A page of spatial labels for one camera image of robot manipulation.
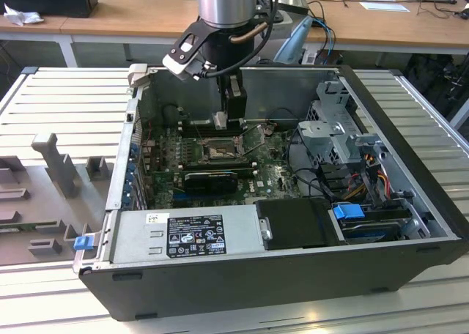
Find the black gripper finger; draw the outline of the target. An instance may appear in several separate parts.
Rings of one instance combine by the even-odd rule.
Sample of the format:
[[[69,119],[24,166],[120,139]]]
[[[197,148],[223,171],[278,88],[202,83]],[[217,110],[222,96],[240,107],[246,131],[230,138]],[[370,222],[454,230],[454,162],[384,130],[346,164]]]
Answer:
[[[241,74],[221,76],[221,107],[228,122],[245,116],[247,98]]]

